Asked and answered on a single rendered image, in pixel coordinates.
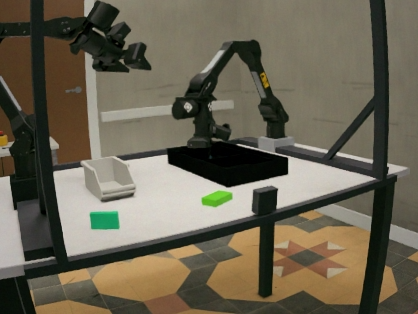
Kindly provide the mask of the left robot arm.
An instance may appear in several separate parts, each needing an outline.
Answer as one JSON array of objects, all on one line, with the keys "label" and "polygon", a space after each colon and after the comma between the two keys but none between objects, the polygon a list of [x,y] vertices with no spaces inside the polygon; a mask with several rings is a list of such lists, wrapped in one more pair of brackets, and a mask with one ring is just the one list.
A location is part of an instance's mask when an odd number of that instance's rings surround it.
[{"label": "left robot arm", "polygon": [[[120,10],[111,4],[96,0],[87,17],[63,16],[44,21],[44,35],[54,39],[59,37],[58,39],[65,41],[76,38],[69,44],[70,52],[77,55],[81,49],[93,56],[101,50],[105,41],[105,37],[94,31],[93,27],[104,32],[106,37],[112,37],[114,43],[125,45],[124,39],[131,32],[131,28],[125,22],[111,27],[119,13]],[[0,44],[5,37],[30,37],[30,22],[0,22]],[[9,152],[14,159],[16,180],[34,178],[34,114],[24,113],[1,75],[0,106],[10,121],[15,138]]]}]

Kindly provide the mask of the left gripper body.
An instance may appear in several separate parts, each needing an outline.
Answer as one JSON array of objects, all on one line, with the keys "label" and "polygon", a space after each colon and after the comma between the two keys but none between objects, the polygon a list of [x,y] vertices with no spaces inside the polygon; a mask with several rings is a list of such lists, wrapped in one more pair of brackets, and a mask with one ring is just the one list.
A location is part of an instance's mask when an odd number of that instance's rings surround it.
[{"label": "left gripper body", "polygon": [[[101,50],[92,56],[93,70],[100,72],[103,71],[107,66],[117,65],[120,59],[124,59],[124,64],[127,67],[139,67],[142,63],[147,45],[142,42],[132,43],[128,46],[128,49],[123,50],[123,46],[116,44],[112,41],[112,37],[105,37],[104,45]],[[127,52],[126,52],[127,51]]]}]

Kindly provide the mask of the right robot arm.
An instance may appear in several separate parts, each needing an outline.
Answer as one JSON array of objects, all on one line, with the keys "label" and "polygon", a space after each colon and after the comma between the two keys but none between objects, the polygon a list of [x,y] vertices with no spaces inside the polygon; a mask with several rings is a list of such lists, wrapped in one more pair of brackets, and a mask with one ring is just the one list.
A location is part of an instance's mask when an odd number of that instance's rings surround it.
[{"label": "right robot arm", "polygon": [[[235,53],[248,65],[260,95],[261,101],[258,108],[263,120],[267,121],[267,136],[265,137],[271,139],[288,138],[288,136],[285,136],[285,123],[288,122],[289,116],[283,109],[280,100],[273,95],[261,63],[260,44],[254,39],[224,42],[207,67],[191,79],[190,86],[184,95],[184,97],[190,98],[175,97],[175,102],[171,108],[173,117],[176,120],[181,120],[213,116],[212,101],[217,101],[217,98],[212,93],[218,83],[219,74]],[[217,137],[223,141],[228,141],[231,132],[232,129],[230,129],[229,124],[217,125],[214,120],[210,124],[208,138]]]}]

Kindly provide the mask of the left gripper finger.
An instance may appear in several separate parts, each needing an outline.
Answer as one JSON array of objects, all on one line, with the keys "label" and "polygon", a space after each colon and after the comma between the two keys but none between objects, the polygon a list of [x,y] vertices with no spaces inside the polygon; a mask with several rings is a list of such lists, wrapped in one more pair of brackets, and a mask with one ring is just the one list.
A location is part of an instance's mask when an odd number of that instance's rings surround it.
[{"label": "left gripper finger", "polygon": [[134,67],[134,68],[131,68],[131,69],[151,71],[152,67],[144,56],[141,65],[139,67]]},{"label": "left gripper finger", "polygon": [[130,69],[125,66],[123,63],[118,61],[117,65],[111,65],[107,66],[103,71],[101,72],[121,72],[121,73],[129,73]]}]

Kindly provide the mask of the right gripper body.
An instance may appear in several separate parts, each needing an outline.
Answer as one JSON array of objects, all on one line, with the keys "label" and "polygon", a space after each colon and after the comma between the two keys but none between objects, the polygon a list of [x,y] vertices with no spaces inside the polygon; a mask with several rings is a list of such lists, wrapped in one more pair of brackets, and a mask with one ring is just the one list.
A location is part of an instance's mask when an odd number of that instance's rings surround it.
[{"label": "right gripper body", "polygon": [[207,138],[190,138],[187,141],[188,148],[208,148],[211,138],[208,138],[208,132],[211,122],[214,122],[213,116],[210,117],[194,117],[193,124],[195,124],[194,137],[207,137]]}]

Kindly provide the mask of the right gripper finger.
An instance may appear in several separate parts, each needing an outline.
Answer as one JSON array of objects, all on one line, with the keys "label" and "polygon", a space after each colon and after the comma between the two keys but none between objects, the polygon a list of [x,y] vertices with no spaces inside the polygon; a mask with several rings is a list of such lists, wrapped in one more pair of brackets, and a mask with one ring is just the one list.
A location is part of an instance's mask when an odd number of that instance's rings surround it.
[{"label": "right gripper finger", "polygon": [[208,148],[193,148],[196,152],[198,158],[200,160],[205,160],[208,157],[208,150],[211,148],[212,145],[210,145]]},{"label": "right gripper finger", "polygon": [[[212,146],[213,146],[216,142],[217,142],[217,141],[212,141],[212,142],[210,142],[210,145],[212,145]],[[211,146],[211,148],[208,150],[208,157],[207,157],[207,159],[210,159],[210,153],[211,153],[212,146]]]}]

